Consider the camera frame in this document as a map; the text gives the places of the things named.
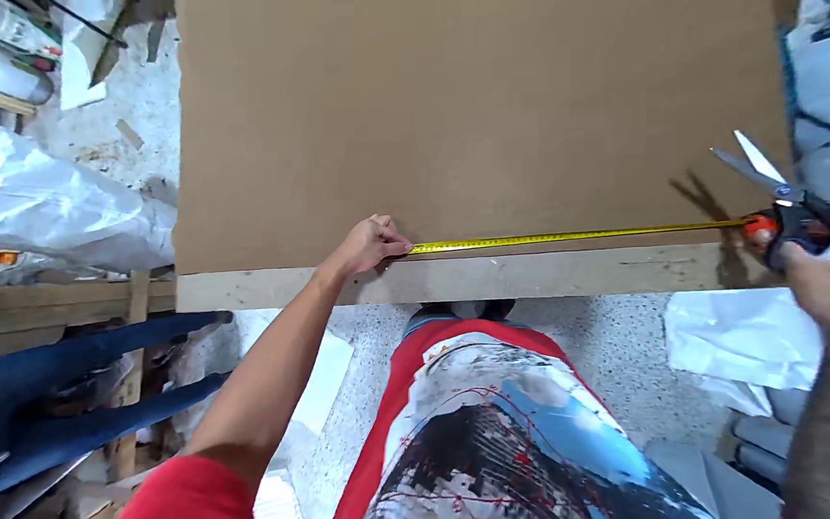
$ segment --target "denim fabric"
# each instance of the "denim fabric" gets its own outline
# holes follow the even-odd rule
[[[409,322],[406,324],[406,330],[402,333],[403,340],[405,340],[406,337],[411,335],[412,332],[415,332],[416,330],[418,330],[425,324],[428,324],[429,322],[453,321],[461,319],[457,317],[456,314],[451,312],[431,312],[426,310],[427,309],[420,309],[419,311],[415,312],[415,315],[409,318]],[[528,330],[531,330],[531,328],[528,325],[521,324],[519,322],[509,321],[507,319],[498,322],[501,322],[501,324],[507,324],[508,326],[512,326],[514,328],[526,328]]]
[[[0,357],[0,490],[165,419],[213,393],[225,376],[211,375],[140,404],[70,419],[27,421],[16,413],[126,352],[199,330],[217,317],[215,312],[178,314]]]

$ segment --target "cardboard sheet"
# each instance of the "cardboard sheet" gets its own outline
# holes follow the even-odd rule
[[[741,216],[769,197],[708,152],[735,150],[734,128],[788,163],[767,2],[184,0],[179,16],[183,274],[313,266],[375,212],[416,242],[706,221],[670,186],[687,172]]]

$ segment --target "workbench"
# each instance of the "workbench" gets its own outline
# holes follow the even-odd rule
[[[313,268],[178,277],[178,312],[279,309]],[[340,305],[596,296],[778,283],[738,245],[708,243],[388,262],[348,280]]]

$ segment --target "yellow tape measure blade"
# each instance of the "yellow tape measure blade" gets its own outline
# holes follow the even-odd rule
[[[501,238],[479,238],[471,240],[449,240],[415,244],[409,254],[427,254],[430,252],[451,252],[474,248],[504,247],[509,245],[526,245],[555,241],[601,238],[606,236],[647,235],[651,233],[669,233],[673,231],[696,231],[701,229],[719,229],[723,227],[741,227],[744,220],[724,220],[721,222],[681,223],[677,225],[659,225],[655,227],[632,227],[629,229],[611,229],[604,231],[579,231],[575,233],[557,233],[552,235],[506,236]]]

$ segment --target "red sleeve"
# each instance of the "red sleeve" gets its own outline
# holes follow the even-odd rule
[[[121,519],[252,519],[255,496],[224,464],[175,456],[153,471],[123,507]]]

